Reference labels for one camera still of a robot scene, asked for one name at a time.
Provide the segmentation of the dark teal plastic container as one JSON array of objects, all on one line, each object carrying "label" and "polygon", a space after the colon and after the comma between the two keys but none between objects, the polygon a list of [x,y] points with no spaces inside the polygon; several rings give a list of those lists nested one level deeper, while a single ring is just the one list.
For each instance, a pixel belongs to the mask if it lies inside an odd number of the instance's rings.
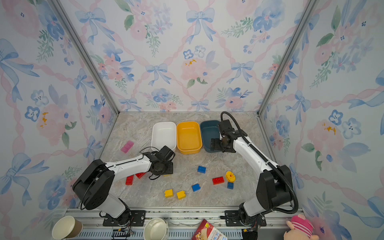
[{"label": "dark teal plastic container", "polygon": [[203,147],[208,153],[217,153],[218,151],[211,150],[211,140],[220,137],[219,121],[209,120],[200,123]]}]

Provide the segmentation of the long red lego brick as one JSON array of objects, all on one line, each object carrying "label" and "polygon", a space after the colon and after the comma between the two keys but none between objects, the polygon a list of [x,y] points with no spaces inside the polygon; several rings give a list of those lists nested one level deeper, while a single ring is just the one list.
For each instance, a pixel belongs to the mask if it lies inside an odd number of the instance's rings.
[{"label": "long red lego brick", "polygon": [[136,174],[136,177],[137,177],[138,179],[141,179],[145,174],[146,174],[146,173],[138,173],[138,174]]}]

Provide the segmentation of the yellow plastic container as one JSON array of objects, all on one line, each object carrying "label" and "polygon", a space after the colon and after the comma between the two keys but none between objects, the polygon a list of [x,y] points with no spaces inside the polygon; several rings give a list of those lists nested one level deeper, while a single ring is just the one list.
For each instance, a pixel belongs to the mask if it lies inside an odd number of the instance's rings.
[{"label": "yellow plastic container", "polygon": [[181,122],[177,125],[177,147],[181,154],[197,154],[202,146],[201,130],[197,122]]}]

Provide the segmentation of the white plastic container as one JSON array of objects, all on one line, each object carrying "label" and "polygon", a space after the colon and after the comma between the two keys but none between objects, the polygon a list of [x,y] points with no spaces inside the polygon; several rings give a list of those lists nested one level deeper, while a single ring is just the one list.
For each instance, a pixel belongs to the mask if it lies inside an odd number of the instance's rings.
[{"label": "white plastic container", "polygon": [[173,122],[159,122],[153,126],[151,147],[160,150],[164,146],[176,150],[177,126]]}]

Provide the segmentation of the yellow duck lego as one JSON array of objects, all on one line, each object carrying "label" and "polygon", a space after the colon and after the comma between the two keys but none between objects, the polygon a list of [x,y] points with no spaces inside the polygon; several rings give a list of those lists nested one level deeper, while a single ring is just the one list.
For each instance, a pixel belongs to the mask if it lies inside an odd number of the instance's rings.
[{"label": "yellow duck lego", "polygon": [[226,179],[229,183],[234,183],[236,181],[235,174],[231,171],[226,172]]}]

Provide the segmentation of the small red lego brick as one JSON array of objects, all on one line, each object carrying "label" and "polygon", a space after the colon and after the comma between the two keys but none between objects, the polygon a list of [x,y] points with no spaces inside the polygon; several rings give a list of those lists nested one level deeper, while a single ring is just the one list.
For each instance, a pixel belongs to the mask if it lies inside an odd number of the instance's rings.
[{"label": "small red lego brick", "polygon": [[129,177],[126,178],[126,185],[127,186],[132,186],[133,185],[134,177],[135,176],[132,175],[132,176],[129,176]]}]

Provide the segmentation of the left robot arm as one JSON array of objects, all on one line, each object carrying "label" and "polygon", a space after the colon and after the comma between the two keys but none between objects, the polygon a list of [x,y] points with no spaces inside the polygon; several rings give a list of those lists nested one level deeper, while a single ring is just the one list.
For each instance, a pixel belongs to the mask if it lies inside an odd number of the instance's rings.
[{"label": "left robot arm", "polygon": [[173,173],[176,153],[169,147],[140,153],[137,157],[118,162],[94,160],[72,186],[86,210],[99,209],[115,220],[126,219],[130,214],[128,205],[110,193],[112,184],[139,173],[159,176]]}]

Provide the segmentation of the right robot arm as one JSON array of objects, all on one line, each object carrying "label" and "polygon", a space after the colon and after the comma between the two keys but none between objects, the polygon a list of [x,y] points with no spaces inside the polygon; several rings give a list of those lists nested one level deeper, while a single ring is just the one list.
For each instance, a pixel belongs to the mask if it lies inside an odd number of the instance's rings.
[{"label": "right robot arm", "polygon": [[245,226],[256,218],[273,211],[297,211],[298,199],[294,193],[291,170],[270,160],[242,130],[235,130],[229,120],[218,123],[220,137],[211,139],[211,149],[223,153],[240,154],[258,176],[256,195],[239,205],[239,219]]}]

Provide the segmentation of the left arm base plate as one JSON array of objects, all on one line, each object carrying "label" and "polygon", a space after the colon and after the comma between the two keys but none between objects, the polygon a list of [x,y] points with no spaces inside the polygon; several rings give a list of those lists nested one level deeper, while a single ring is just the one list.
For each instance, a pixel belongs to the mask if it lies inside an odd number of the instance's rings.
[{"label": "left arm base plate", "polygon": [[103,227],[143,227],[146,219],[145,210],[125,211],[118,218],[104,216]]}]

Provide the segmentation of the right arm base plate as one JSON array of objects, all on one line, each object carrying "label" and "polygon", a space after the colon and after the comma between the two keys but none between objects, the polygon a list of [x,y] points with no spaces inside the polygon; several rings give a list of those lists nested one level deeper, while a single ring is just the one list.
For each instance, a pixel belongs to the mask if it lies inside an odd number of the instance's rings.
[{"label": "right arm base plate", "polygon": [[242,210],[226,210],[224,211],[224,215],[220,216],[220,218],[225,220],[227,227],[259,228],[267,226],[264,216],[258,214],[250,217]]}]

